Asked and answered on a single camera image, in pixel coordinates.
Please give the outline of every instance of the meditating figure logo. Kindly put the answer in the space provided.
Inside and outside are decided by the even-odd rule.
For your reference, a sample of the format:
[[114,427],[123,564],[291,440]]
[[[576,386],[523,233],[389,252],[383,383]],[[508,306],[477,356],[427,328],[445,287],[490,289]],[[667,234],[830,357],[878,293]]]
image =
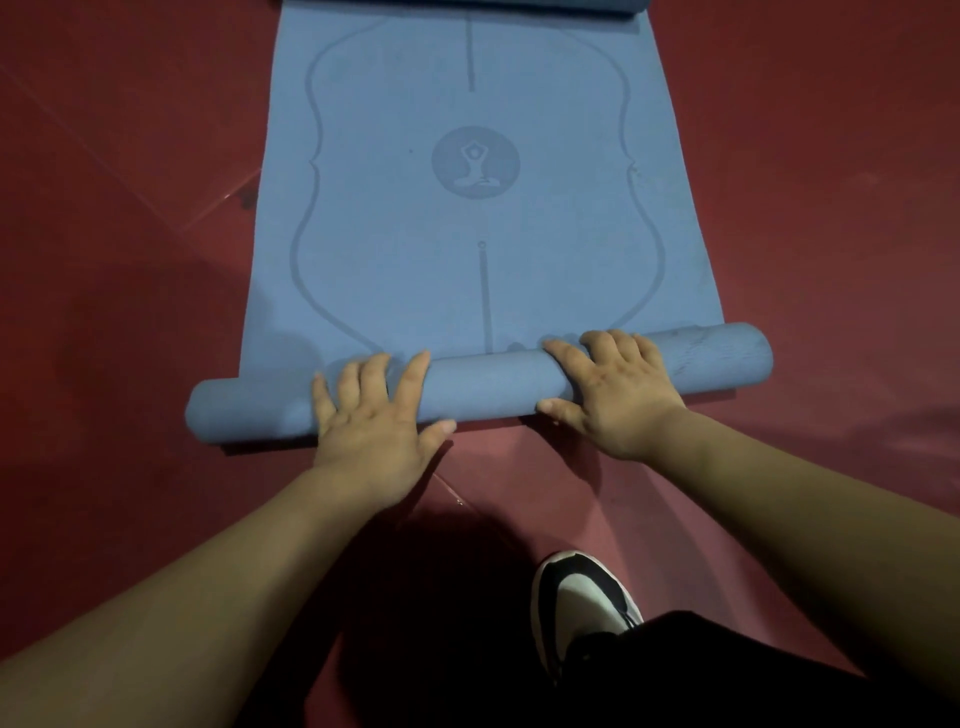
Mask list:
[[502,195],[520,174],[520,154],[506,136],[486,127],[461,127],[437,142],[433,173],[459,197],[484,200]]
[[475,184],[481,184],[485,187],[499,187],[500,180],[496,177],[487,177],[483,173],[483,162],[489,151],[476,139],[473,139],[467,146],[461,147],[460,154],[467,160],[467,167],[470,171],[466,177],[460,177],[453,183],[458,187],[473,187]]

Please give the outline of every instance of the black pants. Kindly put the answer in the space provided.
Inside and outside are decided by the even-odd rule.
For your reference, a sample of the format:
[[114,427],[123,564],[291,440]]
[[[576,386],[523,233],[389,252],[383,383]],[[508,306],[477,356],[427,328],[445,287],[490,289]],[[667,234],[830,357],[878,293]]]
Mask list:
[[619,636],[578,638],[558,688],[562,717],[581,726],[723,716],[776,723],[900,717],[928,725],[940,722],[943,710],[691,612],[671,612]]

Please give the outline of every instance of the person's right arm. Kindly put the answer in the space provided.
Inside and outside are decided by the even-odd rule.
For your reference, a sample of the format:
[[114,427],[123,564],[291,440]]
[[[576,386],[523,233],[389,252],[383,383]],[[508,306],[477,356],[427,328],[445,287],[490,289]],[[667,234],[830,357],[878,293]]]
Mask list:
[[727,528],[830,634],[960,703],[960,519],[808,463],[686,409],[657,347],[619,330],[544,347],[583,405],[538,409],[641,461]]

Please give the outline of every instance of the red tile floor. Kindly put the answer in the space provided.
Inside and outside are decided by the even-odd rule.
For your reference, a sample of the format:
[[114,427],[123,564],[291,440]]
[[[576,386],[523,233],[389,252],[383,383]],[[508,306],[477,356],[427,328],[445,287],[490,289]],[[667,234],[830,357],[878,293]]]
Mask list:
[[[727,317],[777,358],[698,406],[960,514],[960,5],[655,0],[652,17]],[[182,422],[196,381],[236,372],[276,20],[269,0],[0,6],[0,654],[309,459],[225,457]],[[669,484],[498,425],[458,433],[415,511],[357,543],[247,718],[304,696],[317,725],[511,704],[525,580],[567,545],[647,616],[691,608],[846,664]]]

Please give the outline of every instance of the shoe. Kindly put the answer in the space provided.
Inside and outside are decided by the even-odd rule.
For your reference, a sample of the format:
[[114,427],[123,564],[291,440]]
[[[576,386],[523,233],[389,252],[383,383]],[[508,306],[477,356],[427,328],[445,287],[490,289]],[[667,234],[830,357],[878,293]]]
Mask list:
[[543,668],[558,682],[578,637],[619,635],[643,622],[630,593],[610,571],[582,551],[561,551],[537,568],[530,621]]

